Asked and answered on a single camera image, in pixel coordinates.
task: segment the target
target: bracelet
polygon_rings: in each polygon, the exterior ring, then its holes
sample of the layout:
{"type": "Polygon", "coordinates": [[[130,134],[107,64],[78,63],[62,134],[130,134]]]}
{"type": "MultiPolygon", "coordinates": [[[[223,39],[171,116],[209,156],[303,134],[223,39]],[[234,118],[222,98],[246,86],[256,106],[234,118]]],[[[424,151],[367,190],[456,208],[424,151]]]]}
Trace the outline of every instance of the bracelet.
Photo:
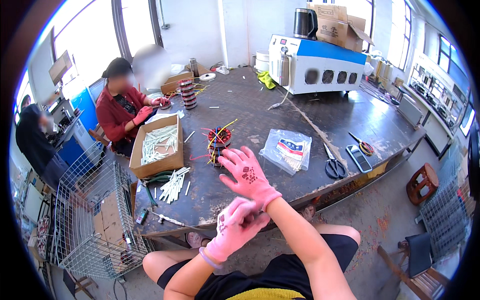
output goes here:
{"type": "Polygon", "coordinates": [[[200,255],[203,257],[203,259],[205,259],[205,261],[211,265],[212,267],[214,267],[215,269],[221,269],[222,268],[222,265],[221,264],[215,264],[204,252],[205,250],[205,247],[200,247],[198,249],[198,252],[200,253],[200,255]]]}

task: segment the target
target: pink glove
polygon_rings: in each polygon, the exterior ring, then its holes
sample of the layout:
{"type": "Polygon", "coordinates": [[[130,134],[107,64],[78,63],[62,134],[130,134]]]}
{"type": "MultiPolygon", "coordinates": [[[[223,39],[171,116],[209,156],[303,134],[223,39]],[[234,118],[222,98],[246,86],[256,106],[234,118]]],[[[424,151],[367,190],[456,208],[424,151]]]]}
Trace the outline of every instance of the pink glove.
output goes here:
{"type": "Polygon", "coordinates": [[[220,180],[232,191],[239,193],[250,199],[254,199],[257,208],[265,211],[267,205],[275,198],[281,197],[282,194],[275,190],[264,175],[264,172],[258,164],[255,154],[246,146],[238,149],[224,149],[223,156],[218,161],[227,168],[237,180],[233,182],[225,174],[220,174],[220,180]]]}
{"type": "Polygon", "coordinates": [[[218,214],[217,235],[206,248],[212,258],[224,262],[233,252],[251,240],[269,221],[270,217],[267,214],[258,214],[255,202],[237,197],[218,214]]]}
{"type": "Polygon", "coordinates": [[[157,99],[154,99],[154,100],[150,101],[151,106],[157,106],[157,105],[160,105],[160,104],[162,106],[165,106],[165,105],[168,105],[168,103],[170,103],[170,100],[168,100],[165,97],[160,97],[160,98],[157,98],[157,99]]]}
{"type": "Polygon", "coordinates": [[[149,114],[152,113],[152,111],[153,111],[153,108],[151,106],[142,107],[138,112],[138,114],[135,116],[135,118],[132,119],[135,126],[138,126],[138,124],[145,121],[145,119],[148,117],[149,114]]]}

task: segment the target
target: label on bag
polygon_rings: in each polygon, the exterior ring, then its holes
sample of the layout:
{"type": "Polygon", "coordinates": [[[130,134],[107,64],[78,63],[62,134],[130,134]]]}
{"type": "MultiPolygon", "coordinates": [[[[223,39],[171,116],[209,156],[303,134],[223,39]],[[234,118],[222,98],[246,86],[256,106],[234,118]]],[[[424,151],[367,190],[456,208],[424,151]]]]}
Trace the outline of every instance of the label on bag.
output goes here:
{"type": "Polygon", "coordinates": [[[296,143],[291,140],[280,139],[276,148],[288,157],[295,160],[301,160],[303,157],[303,151],[305,150],[305,142],[296,143]]]}

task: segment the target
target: red cardigan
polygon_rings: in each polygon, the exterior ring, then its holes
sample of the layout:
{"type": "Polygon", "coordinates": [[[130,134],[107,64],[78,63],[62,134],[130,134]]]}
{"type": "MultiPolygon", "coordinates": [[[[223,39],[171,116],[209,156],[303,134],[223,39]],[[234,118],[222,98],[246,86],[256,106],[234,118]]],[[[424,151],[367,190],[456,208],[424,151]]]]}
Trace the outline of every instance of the red cardigan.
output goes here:
{"type": "MultiPolygon", "coordinates": [[[[122,96],[135,106],[137,112],[144,106],[146,95],[140,93],[134,87],[132,87],[127,94],[122,96]]],[[[115,101],[115,99],[113,99],[107,86],[105,86],[96,101],[96,117],[98,119],[98,124],[102,126],[105,135],[112,142],[118,142],[123,138],[130,140],[137,136],[138,128],[136,127],[129,132],[125,132],[125,125],[135,118],[135,115],[128,113],[117,103],[117,101],[115,101]]]]}

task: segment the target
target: pliers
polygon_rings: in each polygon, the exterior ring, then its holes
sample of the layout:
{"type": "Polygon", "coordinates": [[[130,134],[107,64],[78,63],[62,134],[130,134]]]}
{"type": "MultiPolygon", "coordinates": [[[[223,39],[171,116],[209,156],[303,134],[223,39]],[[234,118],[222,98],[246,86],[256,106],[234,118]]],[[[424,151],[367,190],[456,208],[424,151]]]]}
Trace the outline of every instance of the pliers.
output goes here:
{"type": "Polygon", "coordinates": [[[155,205],[158,207],[158,204],[156,203],[155,199],[153,199],[152,192],[150,192],[150,189],[148,188],[148,184],[155,181],[163,182],[163,183],[168,182],[172,174],[173,174],[173,171],[163,171],[154,175],[154,177],[151,179],[142,180],[142,185],[147,189],[147,195],[148,195],[148,198],[150,198],[150,204],[152,206],[155,205]]]}

